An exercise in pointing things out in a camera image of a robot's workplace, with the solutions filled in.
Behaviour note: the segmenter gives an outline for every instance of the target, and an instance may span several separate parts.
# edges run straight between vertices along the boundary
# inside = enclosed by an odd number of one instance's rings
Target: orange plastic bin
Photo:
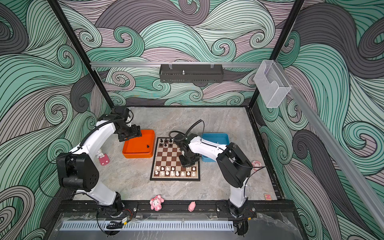
[[[132,138],[124,143],[122,154],[126,158],[150,158],[153,156],[155,131],[141,130],[141,137]]]

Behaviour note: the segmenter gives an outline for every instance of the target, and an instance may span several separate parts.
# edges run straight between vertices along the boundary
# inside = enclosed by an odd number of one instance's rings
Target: chessboard frame
[[[154,170],[154,165],[156,163],[156,156],[157,156],[157,146],[159,145],[159,139],[165,139],[165,138],[169,138],[169,137],[157,137],[156,139],[156,145],[155,145],[155,152],[153,154],[153,161],[152,161],[152,169],[151,169],[151,175],[150,175],[150,178],[149,180],[150,181],[184,181],[184,182],[198,182],[200,181],[200,161],[197,162],[198,164],[198,168],[197,168],[197,171],[199,173],[199,177],[198,178],[195,178],[195,179],[188,179],[188,178],[180,178],[180,179],[175,179],[175,178],[172,178],[172,179],[169,179],[169,178],[152,178],[153,176],[153,170]]]

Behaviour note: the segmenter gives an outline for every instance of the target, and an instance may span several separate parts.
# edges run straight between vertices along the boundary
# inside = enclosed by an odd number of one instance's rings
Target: pink pig toy
[[[151,209],[155,211],[159,211],[161,209],[161,203],[164,202],[164,198],[161,195],[157,195],[155,198],[152,198],[149,203],[151,204]]]
[[[188,206],[188,211],[192,212],[193,210],[195,210],[195,207],[196,207],[196,203],[191,202]]]

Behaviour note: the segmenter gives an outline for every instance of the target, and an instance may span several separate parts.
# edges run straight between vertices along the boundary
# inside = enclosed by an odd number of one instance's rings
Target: blue tray
[[[225,145],[228,145],[229,144],[229,137],[228,137],[228,134],[226,133],[204,133],[202,135],[203,139],[207,140],[207,141],[210,141],[210,142],[214,142],[214,143],[218,143],[218,144],[225,144]],[[209,157],[206,157],[206,156],[201,156],[201,160],[203,162],[216,162],[215,160],[209,158]]]

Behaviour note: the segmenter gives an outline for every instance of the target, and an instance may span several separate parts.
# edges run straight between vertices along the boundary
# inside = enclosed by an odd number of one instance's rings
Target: wall
[[[328,0],[301,10],[278,61],[384,200],[384,1]],[[256,118],[283,192],[309,239],[384,239],[299,107],[257,99]]]
[[[108,112],[46,0],[0,0],[0,238],[41,239],[58,199],[38,176]],[[59,191],[56,165],[41,177]]]
[[[294,0],[59,2],[91,61],[259,62]],[[161,83],[158,68],[98,70],[119,105],[248,105],[256,87],[253,69],[229,68],[225,82],[197,85]]]

